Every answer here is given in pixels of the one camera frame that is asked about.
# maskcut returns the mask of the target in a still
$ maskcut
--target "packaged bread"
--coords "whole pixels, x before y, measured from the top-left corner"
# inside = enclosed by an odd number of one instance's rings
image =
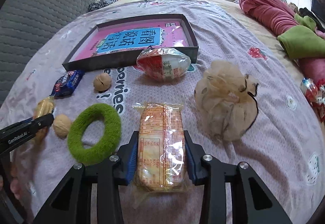
[[[134,107],[143,111],[136,183],[156,192],[181,189],[186,168],[180,105],[147,103]]]
[[[45,114],[52,113],[54,108],[54,97],[49,96],[47,98],[42,99],[38,104],[36,109],[34,110],[33,119],[44,116]],[[48,133],[48,127],[40,129],[36,136],[33,138],[34,143],[40,144],[46,134]]]

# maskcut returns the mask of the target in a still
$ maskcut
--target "green fuzzy ring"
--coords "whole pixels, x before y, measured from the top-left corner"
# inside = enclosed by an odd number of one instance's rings
[[[104,135],[99,142],[85,149],[82,135],[93,121],[104,117]],[[121,120],[116,110],[107,104],[98,103],[86,108],[72,123],[68,134],[68,148],[72,156],[84,165],[100,163],[115,151],[121,137]]]

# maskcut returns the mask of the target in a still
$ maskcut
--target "blue candy wrapper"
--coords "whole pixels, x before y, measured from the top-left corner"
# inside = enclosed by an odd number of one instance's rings
[[[84,73],[82,70],[67,72],[55,83],[51,96],[62,97],[71,95],[78,86]]]

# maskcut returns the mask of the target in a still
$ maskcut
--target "quilted gray fabric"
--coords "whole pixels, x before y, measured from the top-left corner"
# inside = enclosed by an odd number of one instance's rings
[[[30,58],[98,0],[6,0],[0,10],[0,106]]]

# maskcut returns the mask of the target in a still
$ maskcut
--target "silver screw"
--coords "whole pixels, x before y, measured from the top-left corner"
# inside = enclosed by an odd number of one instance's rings
[[[212,156],[209,155],[209,154],[205,154],[205,155],[203,155],[203,159],[204,159],[205,161],[211,161],[211,160],[212,160]]]
[[[76,163],[74,164],[74,169],[79,170],[82,167],[82,163]]]
[[[120,159],[117,155],[111,155],[110,157],[109,157],[109,159],[112,161],[112,162],[116,162],[118,159]]]
[[[239,166],[240,166],[242,169],[247,169],[247,168],[248,168],[248,163],[241,162],[241,163],[239,164]]]

